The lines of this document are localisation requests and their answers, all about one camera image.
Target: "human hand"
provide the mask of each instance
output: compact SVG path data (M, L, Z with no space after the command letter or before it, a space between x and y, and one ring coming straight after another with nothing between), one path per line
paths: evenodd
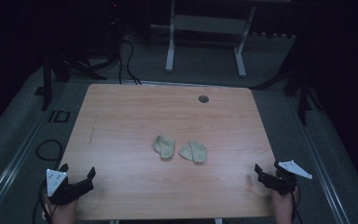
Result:
M45 203L48 205L48 212L53 224L73 224L76 221L76 206L78 199L65 205L51 204L48 197Z
M295 201L298 197L298 187L294 191ZM291 193L281 195L277 190L271 189L271 205L275 224L291 224L294 202Z

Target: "beige cloth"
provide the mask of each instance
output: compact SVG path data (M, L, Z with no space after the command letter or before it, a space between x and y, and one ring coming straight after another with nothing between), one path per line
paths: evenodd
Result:
M159 135L154 143L154 149L162 159L169 159L173 155L175 140L168 136Z
M206 147L202 143L194 140L179 150L179 155L193 162L205 162L206 154Z

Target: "cable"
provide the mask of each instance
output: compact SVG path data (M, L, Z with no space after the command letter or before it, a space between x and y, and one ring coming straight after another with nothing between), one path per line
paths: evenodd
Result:
M126 68L129 76L131 77L131 79L133 80L133 82L135 83L135 85L142 85L142 82L141 80L139 80L138 77L134 76L130 70L130 60L131 60L131 57L132 57L132 54L133 54L133 44L126 41L126 40L123 40L124 43L126 44L129 44L131 46L131 53L130 53L130 56L129 56L129 59L127 60L127 65L124 65L123 64L123 60L121 58L121 54L118 54L118 61L120 62L120 68L118 70L118 83L121 84L121 72L123 70L123 67Z
M129 59L127 60L127 72L130 74L130 76L132 77L132 79L134 80L134 82L135 82L136 85L138 85L138 84L139 84L139 85L142 85L142 82L141 82L136 76L134 76L134 75L132 74L131 70L130 70L130 60L131 60L131 57L132 57L132 54L133 54L133 44L130 43L129 41L127 41L127 40L124 40L124 39L123 39L123 42L131 46L130 57L129 57Z
M42 146L45 145L46 143L50 143L50 142L56 143L59 146L59 156L57 158L46 158L40 154L40 149L42 148ZM57 141L55 139L49 139L49 140L46 140L46 141L42 142L41 144L39 144L39 146L37 146L35 154L36 154L36 157L42 161L55 161L56 163L55 163L54 167L55 167L55 169L58 169L61 159L62 159L62 156L63 156L63 147L59 141ZM43 188L46 186L46 184L47 184L47 180L46 180L46 178L44 178L42 183L40 183L40 185L39 185L38 198L34 204L34 211L32 214L32 223L33 224L35 224L35 221L36 221L36 210L37 210L37 206L39 204L41 205L43 212L45 213L45 219L48 223L51 223L51 216L54 214L54 211L55 211L55 209L54 209L53 213L51 215L49 215L48 210L45 207L45 201L43 200L42 191L43 191Z
M300 195L300 187L296 186L298 188L298 195ZM296 198L295 198L295 194L293 192L290 192L290 194L292 195L292 200L293 200L293 214L292 214L292 220L294 220L296 218L296 216L298 217L298 221L300 222L300 224L303 224L301 215L298 213L297 211L297 207L300 203L300 196L298 196L298 202L296 203Z

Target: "white table leg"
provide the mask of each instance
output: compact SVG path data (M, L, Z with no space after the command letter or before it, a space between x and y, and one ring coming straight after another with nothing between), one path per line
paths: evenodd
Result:
M175 1L171 1L171 26L170 26L170 45L168 46L167 63L165 65L165 71L171 72L173 70L173 57L175 53L174 43L174 19L175 19Z
M255 7L252 7L249 13L248 21L245 23L245 26L243 27L241 42L236 48L234 48L235 60L237 62L237 67L238 67L238 75L240 77L246 77L245 66L243 65L242 50L243 50L243 46L245 45L246 37L249 34L249 29L251 28L251 23L254 14L255 14Z
M222 218L215 218L214 223L215 224L223 224L223 219Z

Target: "table top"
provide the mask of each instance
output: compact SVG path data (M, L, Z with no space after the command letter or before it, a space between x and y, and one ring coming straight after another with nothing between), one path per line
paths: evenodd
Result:
M153 149L160 134L175 139L168 160ZM179 155L190 140L206 162ZM62 158L70 183L95 167L77 207L86 220L271 216L254 168L273 174L274 161L248 89L113 84L89 86Z

